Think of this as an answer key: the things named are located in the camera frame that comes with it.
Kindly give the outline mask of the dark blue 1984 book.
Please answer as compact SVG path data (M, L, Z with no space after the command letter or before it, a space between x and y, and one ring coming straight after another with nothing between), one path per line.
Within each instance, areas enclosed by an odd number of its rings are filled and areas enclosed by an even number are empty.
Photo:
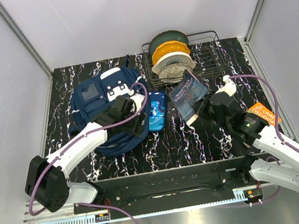
M207 93L208 88L193 73L185 70L182 80L168 96L184 122L191 125L199 117L193 105L202 100Z

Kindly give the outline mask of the navy blue student backpack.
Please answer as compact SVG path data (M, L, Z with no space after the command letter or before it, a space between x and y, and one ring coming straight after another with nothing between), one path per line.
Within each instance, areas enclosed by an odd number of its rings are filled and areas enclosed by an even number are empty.
M128 67L129 58L126 57L125 66L111 68L91 79L86 79L74 89L70 99L70 113L74 126L69 128L69 135L76 136L86 124L98 113L110 107L112 99L118 94L126 95L126 90L136 82L147 87L143 77L135 70ZM138 146L147 137L149 132L150 101L143 109L146 120L139 136L120 132L99 146L96 151L107 157L118 157Z

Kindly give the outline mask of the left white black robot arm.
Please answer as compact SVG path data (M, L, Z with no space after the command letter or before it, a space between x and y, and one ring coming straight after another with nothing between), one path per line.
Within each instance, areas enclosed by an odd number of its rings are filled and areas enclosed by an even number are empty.
M71 171L108 139L127 133L139 136L143 130L143 110L147 95L118 96L112 105L95 115L85 128L67 144L42 158L34 157L28 170L26 191L31 201L37 201L44 210L57 212L65 204L83 202L91 210L104 205L104 196L91 183L69 182Z

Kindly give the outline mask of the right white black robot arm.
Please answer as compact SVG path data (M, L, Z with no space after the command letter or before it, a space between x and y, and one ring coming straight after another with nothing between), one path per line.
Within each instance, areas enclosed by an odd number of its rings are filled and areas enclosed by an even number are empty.
M277 132L275 126L257 114L244 111L225 91L206 95L192 107L200 118L220 123L238 143L262 150L284 163L280 166L258 157L246 157L237 172L241 184L263 181L299 193L299 143Z

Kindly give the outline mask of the orange yellow paperback book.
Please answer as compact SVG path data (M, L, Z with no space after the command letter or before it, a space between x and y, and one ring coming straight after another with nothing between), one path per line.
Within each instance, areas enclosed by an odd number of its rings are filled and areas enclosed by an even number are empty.
M276 131L276 116L260 102L254 104L245 113L242 127L246 134L246 144L252 145L262 138L282 139L282 134Z

